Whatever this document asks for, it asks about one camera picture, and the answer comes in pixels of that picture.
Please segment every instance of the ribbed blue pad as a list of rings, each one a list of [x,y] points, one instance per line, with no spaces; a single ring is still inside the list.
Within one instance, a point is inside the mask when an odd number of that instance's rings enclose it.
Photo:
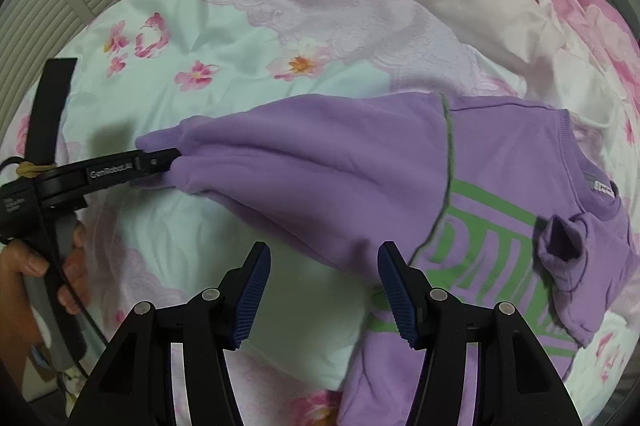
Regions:
[[[244,286],[244,291],[242,291],[242,295],[236,305],[236,328],[231,332],[236,348],[249,337],[270,271],[271,254],[269,248],[265,246],[260,251],[260,258],[255,263],[254,270],[251,272],[251,276]]]
[[[386,299],[389,301],[400,336],[413,348],[418,338],[415,323],[415,308],[404,288],[398,269],[382,245],[378,249],[378,274],[382,280]]]

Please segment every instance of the bed sheet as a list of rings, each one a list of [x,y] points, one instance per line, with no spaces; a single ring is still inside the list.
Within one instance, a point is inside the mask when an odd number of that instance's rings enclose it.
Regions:
[[[583,150],[616,181],[638,229],[638,54],[604,0],[124,0],[61,54],[81,60],[58,160],[130,149],[137,135],[193,113],[215,117],[304,92],[512,94],[572,111]],[[307,61],[293,67],[298,56]],[[32,96],[10,126],[2,156],[24,148]],[[248,425],[334,423],[333,390],[367,314],[369,290],[359,280],[301,258],[209,200],[180,193],[120,186],[93,196],[83,219],[92,311],[109,333],[137,301],[182,303],[238,266],[253,241],[268,240],[274,270],[255,330],[243,351],[228,356],[242,415]],[[619,346],[617,369],[632,351],[626,323],[638,324],[639,288],[630,284],[616,303],[623,317],[608,313],[596,337],[598,344],[610,332],[625,338],[605,344]],[[297,326],[287,328],[283,316],[295,316]],[[566,381],[585,420],[604,403],[578,398],[580,384],[591,380],[593,395],[603,395],[620,376],[609,370],[603,381],[589,372],[608,359],[597,354],[597,347],[581,352]],[[178,351],[175,363],[179,374]],[[184,392],[176,388],[188,424]]]

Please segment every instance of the sweatshirt sleeve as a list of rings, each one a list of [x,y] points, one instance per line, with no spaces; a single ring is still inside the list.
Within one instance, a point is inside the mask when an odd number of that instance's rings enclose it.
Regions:
[[[621,209],[612,221],[591,213],[554,216],[540,235],[538,256],[554,279],[559,319],[582,346],[589,345],[639,264],[626,214]]]
[[[203,194],[298,252],[378,282],[380,244],[394,240],[408,259],[431,230],[446,142],[439,97],[393,94],[295,96],[191,117],[136,145],[182,154],[156,187]]]

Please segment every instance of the purple fabric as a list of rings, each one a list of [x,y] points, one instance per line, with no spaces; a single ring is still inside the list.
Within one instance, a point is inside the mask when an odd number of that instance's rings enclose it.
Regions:
[[[378,246],[394,240],[457,297],[487,307],[513,301],[543,346],[564,352],[552,356],[563,377],[577,349],[566,331],[588,342],[638,264],[617,193],[592,187],[615,186],[578,148],[568,113],[516,98],[449,97],[443,105],[421,92],[305,95],[193,117],[137,145],[182,152],[158,186],[203,193],[327,265],[377,284]],[[536,242],[566,329],[548,308]],[[424,353],[391,324],[384,309],[372,315],[345,382],[340,426],[404,425]],[[463,426],[473,416],[476,368],[469,352]]]

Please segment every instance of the yellow rubber band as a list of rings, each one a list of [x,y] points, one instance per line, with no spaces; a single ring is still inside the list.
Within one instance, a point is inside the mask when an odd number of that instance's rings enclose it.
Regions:
[[[44,173],[45,171],[53,170],[56,167],[57,166],[55,164],[50,166],[36,166],[35,164],[24,161],[21,162],[15,169],[15,174],[25,179],[34,179],[39,174]]]

